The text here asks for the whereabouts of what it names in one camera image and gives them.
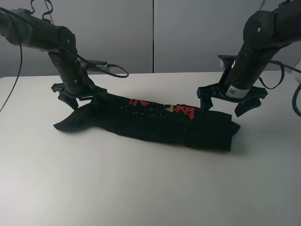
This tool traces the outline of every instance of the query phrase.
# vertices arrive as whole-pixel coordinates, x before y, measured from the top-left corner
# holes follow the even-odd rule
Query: gray wall
[[[267,0],[274,10],[284,0]],[[222,71],[217,55],[237,55],[248,18],[262,0],[155,0],[155,72]],[[276,60],[296,65],[301,44],[281,50]]]
[[[119,64],[130,73],[152,72],[151,0],[52,0],[56,25],[68,27],[77,38],[77,49],[86,59]],[[35,0],[41,18],[44,0]],[[1,7],[30,9],[30,0],[5,0]],[[16,76],[19,47],[0,38],[0,77]],[[22,75],[56,75],[48,55],[24,48]]]

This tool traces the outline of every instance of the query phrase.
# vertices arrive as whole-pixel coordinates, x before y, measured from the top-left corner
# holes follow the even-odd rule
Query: red print
[[[193,120],[193,118],[194,118],[194,108],[193,107],[185,107],[185,106],[177,105],[176,108],[174,109],[174,111],[176,113],[178,113],[179,111],[182,111],[182,112],[184,112],[185,115],[188,114],[188,116],[190,117],[191,120]]]
[[[133,105],[133,106],[135,107],[135,106],[137,105],[138,101],[139,101],[139,102],[141,103],[141,105],[144,106],[144,107],[150,104],[149,102],[146,102],[146,101],[144,101],[144,100],[133,100],[133,99],[130,100],[129,104],[130,104],[130,105]]]

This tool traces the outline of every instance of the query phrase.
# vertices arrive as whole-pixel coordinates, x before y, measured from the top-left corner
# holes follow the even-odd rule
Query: white table
[[[280,72],[265,72],[276,84]],[[93,75],[110,93],[199,106],[198,86],[221,73]],[[0,79],[0,103],[15,78]],[[120,137],[99,128],[62,133],[72,109],[50,87],[58,76],[21,77],[0,114],[1,226],[300,226],[298,83],[287,76],[241,125],[227,154]],[[212,110],[234,114],[214,100]]]

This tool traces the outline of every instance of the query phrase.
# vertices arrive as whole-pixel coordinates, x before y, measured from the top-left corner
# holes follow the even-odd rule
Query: table surface
[[[91,78],[112,94],[199,106],[198,86],[218,82],[221,74]],[[262,78],[272,86],[280,72]],[[0,79],[1,104],[14,79]],[[57,131],[52,125],[72,109],[51,91],[55,82],[58,76],[21,77],[0,114],[1,226],[301,225],[301,119],[292,110],[293,77],[269,91],[260,108],[233,116],[241,129],[230,153],[100,128]],[[234,114],[235,106],[214,99],[212,110]]]

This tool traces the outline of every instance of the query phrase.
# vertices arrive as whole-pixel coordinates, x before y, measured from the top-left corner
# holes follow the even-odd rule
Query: barcode label
[[[248,94],[248,92],[249,89],[238,89],[234,86],[230,86],[226,95],[231,98],[242,99]]]

